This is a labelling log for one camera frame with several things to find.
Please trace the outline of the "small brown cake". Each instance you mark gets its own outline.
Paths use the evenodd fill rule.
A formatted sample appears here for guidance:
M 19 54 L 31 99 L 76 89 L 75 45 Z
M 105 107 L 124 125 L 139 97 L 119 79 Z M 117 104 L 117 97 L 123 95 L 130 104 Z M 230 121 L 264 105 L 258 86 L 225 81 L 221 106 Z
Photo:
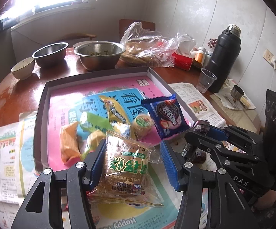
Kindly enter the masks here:
M 198 120 L 193 124 L 192 130 L 206 135 L 210 131 L 210 123 L 207 120 Z

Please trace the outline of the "orange snack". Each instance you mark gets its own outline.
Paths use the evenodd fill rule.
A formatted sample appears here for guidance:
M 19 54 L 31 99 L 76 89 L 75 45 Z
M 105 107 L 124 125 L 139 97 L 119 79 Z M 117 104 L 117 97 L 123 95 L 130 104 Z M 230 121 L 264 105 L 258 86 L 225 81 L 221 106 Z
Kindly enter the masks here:
M 78 124 L 79 122 L 73 122 L 60 128 L 60 153 L 63 164 L 81 155 L 77 141 Z

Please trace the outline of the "clear sesame cake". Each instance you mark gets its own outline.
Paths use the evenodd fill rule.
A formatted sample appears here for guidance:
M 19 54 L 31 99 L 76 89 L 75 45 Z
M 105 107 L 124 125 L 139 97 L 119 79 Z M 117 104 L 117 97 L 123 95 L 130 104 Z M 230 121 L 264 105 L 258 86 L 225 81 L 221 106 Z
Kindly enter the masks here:
M 122 203 L 162 207 L 163 198 L 153 184 L 148 168 L 161 162 L 155 148 L 109 130 L 101 179 L 94 203 Z

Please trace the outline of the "blue Oreo packet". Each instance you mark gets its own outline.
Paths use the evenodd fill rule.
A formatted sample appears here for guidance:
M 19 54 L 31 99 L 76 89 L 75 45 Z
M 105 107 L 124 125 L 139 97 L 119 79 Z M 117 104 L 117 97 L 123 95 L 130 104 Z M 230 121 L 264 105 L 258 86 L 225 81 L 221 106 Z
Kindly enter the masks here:
M 144 99 L 141 104 L 150 114 L 161 139 L 170 138 L 189 129 L 176 93 L 169 97 Z

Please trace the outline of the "green yellow snack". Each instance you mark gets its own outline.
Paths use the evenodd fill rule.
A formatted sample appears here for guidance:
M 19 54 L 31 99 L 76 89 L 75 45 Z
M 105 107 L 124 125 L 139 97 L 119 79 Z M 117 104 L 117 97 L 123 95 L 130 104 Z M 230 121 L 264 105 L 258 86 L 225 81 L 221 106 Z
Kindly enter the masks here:
M 86 142 L 80 148 L 81 160 L 84 160 L 89 153 L 96 150 L 100 141 L 106 138 L 107 130 L 112 130 L 113 127 L 107 118 L 85 111 L 81 114 L 80 127 L 88 133 Z

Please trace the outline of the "round green label pastry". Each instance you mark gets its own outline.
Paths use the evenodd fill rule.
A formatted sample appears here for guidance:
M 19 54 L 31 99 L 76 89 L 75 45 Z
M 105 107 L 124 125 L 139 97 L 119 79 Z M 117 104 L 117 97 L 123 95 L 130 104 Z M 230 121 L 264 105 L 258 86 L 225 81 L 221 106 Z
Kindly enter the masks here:
M 139 114 L 132 122 L 134 133 L 138 139 L 148 135 L 153 127 L 153 120 L 148 114 Z

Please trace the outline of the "gold yellow snack packet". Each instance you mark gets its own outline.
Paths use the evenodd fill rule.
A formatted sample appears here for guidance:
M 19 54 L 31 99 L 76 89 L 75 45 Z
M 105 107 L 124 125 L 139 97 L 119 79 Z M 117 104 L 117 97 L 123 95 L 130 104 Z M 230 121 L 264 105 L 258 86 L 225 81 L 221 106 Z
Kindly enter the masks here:
M 123 136 L 136 139 L 131 122 L 120 103 L 116 99 L 104 95 L 100 95 L 99 98 L 104 103 L 108 120 L 112 125 L 113 130 Z

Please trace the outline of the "red snack packet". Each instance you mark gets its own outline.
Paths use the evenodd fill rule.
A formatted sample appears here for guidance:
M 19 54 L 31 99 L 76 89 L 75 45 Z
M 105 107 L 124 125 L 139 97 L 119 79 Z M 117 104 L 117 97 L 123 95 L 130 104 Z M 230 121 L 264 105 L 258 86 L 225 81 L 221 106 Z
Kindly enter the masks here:
M 86 191 L 86 196 L 87 197 L 92 197 L 92 196 L 95 196 L 97 194 L 98 194 L 98 189 L 97 188 L 93 189 L 92 191 Z

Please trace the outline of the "Snickers bar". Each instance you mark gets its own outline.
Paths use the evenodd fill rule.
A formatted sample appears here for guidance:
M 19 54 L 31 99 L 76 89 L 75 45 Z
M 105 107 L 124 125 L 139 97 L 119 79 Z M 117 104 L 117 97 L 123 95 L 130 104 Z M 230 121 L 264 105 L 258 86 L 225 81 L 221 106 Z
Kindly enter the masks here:
M 193 146 L 190 143 L 186 143 L 182 152 L 182 157 L 189 162 L 202 164 L 206 161 L 206 153 L 202 150 L 199 150 L 196 146 Z

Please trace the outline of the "crumpled white paper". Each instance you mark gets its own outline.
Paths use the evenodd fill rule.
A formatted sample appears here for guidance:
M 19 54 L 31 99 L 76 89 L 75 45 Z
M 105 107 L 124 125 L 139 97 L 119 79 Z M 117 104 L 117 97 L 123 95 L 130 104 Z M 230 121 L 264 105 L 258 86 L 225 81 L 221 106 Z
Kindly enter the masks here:
M 215 93 L 223 107 L 231 110 L 254 110 L 256 106 L 245 94 L 245 92 L 232 80 L 226 79 L 221 89 Z

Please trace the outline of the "orange pill bottle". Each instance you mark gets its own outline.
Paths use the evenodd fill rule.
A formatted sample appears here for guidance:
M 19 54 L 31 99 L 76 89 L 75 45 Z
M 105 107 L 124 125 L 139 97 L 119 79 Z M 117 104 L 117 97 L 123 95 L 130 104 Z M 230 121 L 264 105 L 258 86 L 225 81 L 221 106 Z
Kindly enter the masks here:
M 202 65 L 205 59 L 205 54 L 206 49 L 204 47 L 198 47 L 194 59 Z

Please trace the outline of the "red tissue box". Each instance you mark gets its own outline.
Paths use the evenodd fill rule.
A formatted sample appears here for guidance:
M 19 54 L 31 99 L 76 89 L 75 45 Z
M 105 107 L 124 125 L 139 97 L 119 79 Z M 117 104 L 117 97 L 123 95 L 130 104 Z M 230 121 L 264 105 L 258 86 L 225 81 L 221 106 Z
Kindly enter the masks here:
M 177 68 L 185 70 L 185 71 L 190 70 L 192 63 L 193 63 L 192 58 L 186 57 L 183 55 L 179 55 L 177 53 L 173 53 L 172 56 L 174 58 L 174 67 L 177 67 Z

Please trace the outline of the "grey shallow cardboard box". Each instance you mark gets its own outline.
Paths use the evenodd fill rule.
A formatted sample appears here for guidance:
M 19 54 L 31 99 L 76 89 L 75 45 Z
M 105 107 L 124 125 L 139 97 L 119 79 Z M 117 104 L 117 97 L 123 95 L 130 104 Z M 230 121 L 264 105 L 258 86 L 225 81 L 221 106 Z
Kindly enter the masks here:
M 35 169 L 55 171 L 68 168 L 60 154 L 59 132 L 64 125 L 80 122 L 89 127 L 87 115 L 106 118 L 99 95 L 115 98 L 129 120 L 145 112 L 141 100 L 170 96 L 175 90 L 153 69 L 147 67 L 111 69 L 64 77 L 44 86 L 35 123 Z

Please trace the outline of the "small ceramic bowl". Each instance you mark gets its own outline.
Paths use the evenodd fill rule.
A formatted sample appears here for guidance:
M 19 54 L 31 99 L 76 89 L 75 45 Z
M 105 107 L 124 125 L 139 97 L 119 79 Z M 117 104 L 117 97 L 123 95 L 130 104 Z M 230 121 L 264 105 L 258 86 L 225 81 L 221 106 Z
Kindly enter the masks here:
M 16 79 L 24 80 L 31 76 L 34 67 L 35 60 L 28 57 L 15 64 L 11 69 L 11 73 Z

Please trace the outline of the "white ceramic bowl behind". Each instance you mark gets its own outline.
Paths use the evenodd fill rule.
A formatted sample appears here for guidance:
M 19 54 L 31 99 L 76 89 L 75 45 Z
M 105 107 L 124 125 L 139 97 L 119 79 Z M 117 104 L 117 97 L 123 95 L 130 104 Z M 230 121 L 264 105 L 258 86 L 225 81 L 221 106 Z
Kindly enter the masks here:
M 93 42 L 95 42 L 95 41 L 89 40 L 89 41 L 77 42 L 76 44 L 73 45 L 73 47 L 74 47 L 74 48 L 77 48 L 77 47 L 82 46 L 82 45 L 84 45 L 84 44 L 89 44 L 89 43 L 93 43 Z

